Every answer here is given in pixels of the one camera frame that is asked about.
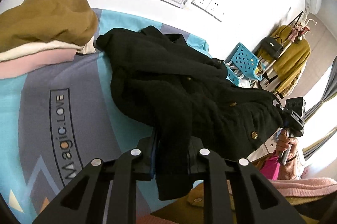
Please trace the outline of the person's right hand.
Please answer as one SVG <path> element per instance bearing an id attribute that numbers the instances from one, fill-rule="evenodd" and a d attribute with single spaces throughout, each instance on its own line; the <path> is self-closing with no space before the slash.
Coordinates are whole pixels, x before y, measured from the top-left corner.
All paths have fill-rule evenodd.
<path id="1" fill-rule="evenodd" d="M 275 148 L 276 154 L 281 155 L 282 152 L 290 149 L 289 159 L 295 155 L 298 139 L 296 137 L 288 137 L 285 129 L 281 130 L 278 136 L 277 145 Z"/>

